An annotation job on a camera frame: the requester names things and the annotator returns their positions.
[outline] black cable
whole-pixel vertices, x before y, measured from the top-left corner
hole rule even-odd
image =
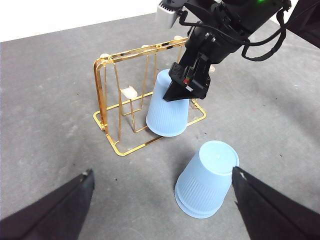
[[[193,22],[185,22],[185,19],[187,17],[188,12],[186,12],[186,14],[183,14],[180,17],[179,23],[183,26],[190,26],[190,27],[201,27],[201,28],[208,28],[208,29],[212,29],[218,33],[220,33],[221,35],[231,39],[232,41],[234,41],[237,44],[241,44],[244,46],[249,46],[249,47],[254,47],[254,46],[261,46],[264,45],[268,42],[270,42],[271,40],[273,40],[276,36],[278,36],[283,29],[287,29],[287,27],[289,25],[291,25],[297,18],[301,17],[301,15],[303,15],[305,12],[307,12],[308,10],[310,10],[311,8],[315,7],[316,5],[320,4],[320,0],[315,2],[314,4],[311,4],[309,7],[307,7],[305,10],[303,10],[302,12],[300,12],[297,16],[295,16],[293,19],[291,19],[290,21],[288,21],[287,23],[285,23],[283,26],[281,26],[277,31],[275,31],[271,36],[269,36],[268,38],[266,38],[265,40],[262,41],[257,41],[257,42],[247,42],[247,41],[242,41],[239,39],[236,39],[226,33],[224,33],[223,31],[221,31],[220,29],[214,27],[214,26],[210,26],[207,24],[203,24],[203,23],[193,23]]]

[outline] gold wire rack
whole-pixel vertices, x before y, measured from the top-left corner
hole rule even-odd
[[[172,48],[177,48],[179,47],[178,51],[178,56],[177,56],[177,62],[179,61],[183,46],[185,42],[187,41],[187,37],[180,37],[176,36],[174,37],[174,40],[171,41],[166,41],[163,43],[158,43],[158,44],[153,44],[153,45],[143,45],[140,48],[128,50],[128,51],[123,51],[120,53],[116,54],[102,54],[100,58],[95,60],[93,64],[93,72],[94,72],[94,78],[95,78],[95,85],[96,85],[96,93],[97,93],[97,98],[98,98],[98,104],[99,104],[99,111],[96,111],[93,114],[93,119],[99,126],[99,128],[104,131],[106,138],[108,139],[109,143],[111,144],[113,150],[115,153],[119,156],[126,156],[134,151],[137,151],[151,143],[154,143],[155,141],[162,139],[163,136],[157,135],[153,139],[146,141],[144,143],[138,144],[134,147],[129,147],[126,149],[126,151],[120,151],[117,145],[120,143],[122,140],[122,135],[124,134],[122,132],[122,118],[125,116],[130,115],[131,116],[131,129],[134,134],[137,134],[143,130],[148,129],[148,126],[146,125],[144,121],[144,126],[137,129],[136,127],[136,119],[135,119],[135,113],[138,111],[141,111],[143,109],[144,105],[144,99],[148,96],[151,96],[153,94],[152,91],[150,92],[145,92],[146,91],[146,83],[148,81],[148,69],[150,66],[150,59],[151,55],[153,56],[153,72],[152,72],[152,86],[154,87],[157,79],[157,53],[160,51],[165,51],[169,50]],[[141,94],[138,96],[137,91],[132,87],[132,83],[129,85],[128,88],[121,88],[120,85],[120,79],[119,79],[119,74],[118,74],[118,69],[116,63],[126,61],[129,59],[134,59],[134,58],[139,58],[145,56],[145,69],[144,69],[144,75],[143,75],[143,81],[142,81],[142,88],[141,88]],[[111,65],[114,71],[114,76],[115,76],[115,84],[116,84],[116,91],[117,91],[117,100],[116,104],[113,105],[108,105],[109,102],[109,87],[107,85],[108,78],[107,77],[107,66]],[[129,90],[129,92],[133,93],[130,96],[126,96],[126,91]],[[127,100],[122,99],[122,95],[125,95]],[[134,109],[133,103],[135,101],[140,100],[139,107],[137,109]],[[129,112],[124,112],[124,106],[129,104]],[[190,101],[191,107],[195,111],[200,111],[201,116],[196,117],[195,119],[191,120],[188,122],[188,126],[197,123],[201,120],[203,120],[206,117],[206,112],[204,109],[197,103],[196,99],[192,99]],[[111,123],[108,122],[109,118],[109,112],[111,110],[118,109],[117,113],[117,139],[114,139],[111,137]]]

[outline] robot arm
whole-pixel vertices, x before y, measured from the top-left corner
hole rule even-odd
[[[249,60],[263,61],[271,57],[286,37],[285,28],[279,31],[281,35],[276,46],[257,58],[245,56],[249,46],[259,46],[250,43],[248,37],[277,12],[277,19],[283,26],[283,12],[291,7],[291,2],[222,0],[221,3],[217,3],[214,0],[163,0],[160,6],[179,15],[181,25],[191,26],[188,32],[189,39],[185,44],[186,51],[179,63],[172,64],[169,71],[172,83],[163,97],[166,101],[174,101],[204,99],[210,85],[210,65],[220,63],[242,45],[242,56]],[[185,22],[188,11],[182,11],[183,7],[196,15],[200,21]]]

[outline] blue plastic cup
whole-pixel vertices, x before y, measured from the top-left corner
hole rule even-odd
[[[203,144],[176,182],[174,196],[179,207],[197,219],[214,215],[224,202],[235,166],[239,166],[239,157],[231,146],[222,141]]]
[[[176,101],[163,99],[170,83],[169,69],[158,73],[145,118],[146,124],[152,132],[165,137],[182,134],[188,124],[189,99]]]

